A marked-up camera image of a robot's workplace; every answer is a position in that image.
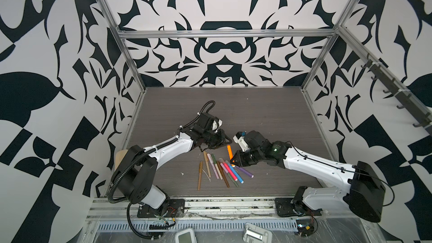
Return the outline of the orange marker pen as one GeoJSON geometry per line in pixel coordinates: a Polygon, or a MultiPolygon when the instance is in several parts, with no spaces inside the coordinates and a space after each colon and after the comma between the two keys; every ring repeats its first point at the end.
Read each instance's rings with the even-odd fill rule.
{"type": "Polygon", "coordinates": [[[230,145],[227,145],[227,151],[228,151],[229,160],[232,160],[234,155],[232,153],[232,148],[230,145]]]}

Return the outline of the purple marker pen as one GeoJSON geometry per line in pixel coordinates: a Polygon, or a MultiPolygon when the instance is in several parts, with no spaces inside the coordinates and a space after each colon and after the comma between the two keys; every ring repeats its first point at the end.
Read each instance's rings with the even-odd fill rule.
{"type": "Polygon", "coordinates": [[[252,174],[252,173],[250,173],[250,172],[248,172],[245,168],[242,168],[242,167],[237,167],[237,169],[239,170],[239,171],[241,171],[242,173],[244,173],[244,174],[246,174],[248,177],[250,177],[250,178],[253,178],[254,177],[254,175],[252,174]]]}

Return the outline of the blue marker pen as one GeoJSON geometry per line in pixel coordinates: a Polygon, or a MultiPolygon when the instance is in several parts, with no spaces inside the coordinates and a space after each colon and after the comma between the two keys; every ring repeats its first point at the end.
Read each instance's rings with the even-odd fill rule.
{"type": "Polygon", "coordinates": [[[232,174],[237,178],[237,180],[238,180],[241,184],[243,184],[243,183],[244,183],[244,180],[243,180],[243,179],[240,177],[240,175],[235,171],[234,167],[233,167],[233,166],[232,166],[228,161],[225,161],[225,163],[228,165],[230,171],[231,171],[232,174]]]}

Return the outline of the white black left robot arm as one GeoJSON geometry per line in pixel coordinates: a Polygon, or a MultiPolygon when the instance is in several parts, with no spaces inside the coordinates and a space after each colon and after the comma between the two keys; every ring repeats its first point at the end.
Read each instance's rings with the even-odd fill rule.
{"type": "Polygon", "coordinates": [[[192,121],[179,126],[176,135],[164,142],[149,147],[130,147],[111,178],[106,195],[108,202],[143,204],[164,213],[169,196],[153,185],[157,170],[203,144],[207,149],[215,150],[232,143],[221,128],[222,121],[210,114],[215,105],[214,100],[206,102],[192,121]]]}

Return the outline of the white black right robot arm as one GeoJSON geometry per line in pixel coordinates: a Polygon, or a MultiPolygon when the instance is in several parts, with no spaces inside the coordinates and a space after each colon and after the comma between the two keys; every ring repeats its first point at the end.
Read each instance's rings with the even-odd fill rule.
{"type": "Polygon", "coordinates": [[[395,199],[393,188],[381,180],[371,165],[334,162],[293,145],[290,141],[270,142],[257,132],[238,132],[234,142],[240,149],[230,159],[237,167],[250,167],[265,162],[273,167],[302,172],[328,183],[328,187],[300,186],[288,207],[279,211],[280,217],[312,216],[327,209],[349,209],[356,216],[372,222],[381,221],[387,192],[395,199]]]}

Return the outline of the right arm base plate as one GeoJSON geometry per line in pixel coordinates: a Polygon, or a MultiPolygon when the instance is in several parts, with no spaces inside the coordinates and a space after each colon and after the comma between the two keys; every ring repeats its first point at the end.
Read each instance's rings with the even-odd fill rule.
{"type": "Polygon", "coordinates": [[[299,217],[304,215],[304,209],[295,198],[275,198],[274,203],[279,217],[299,217]]]}

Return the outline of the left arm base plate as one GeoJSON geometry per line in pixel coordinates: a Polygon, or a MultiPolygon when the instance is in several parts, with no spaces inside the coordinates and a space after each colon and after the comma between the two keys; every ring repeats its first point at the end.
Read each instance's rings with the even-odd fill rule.
{"type": "Polygon", "coordinates": [[[157,209],[152,208],[147,204],[142,204],[138,208],[138,218],[152,218],[156,216],[162,217],[176,217],[178,214],[183,213],[185,208],[185,199],[168,199],[162,203],[157,209]]]}

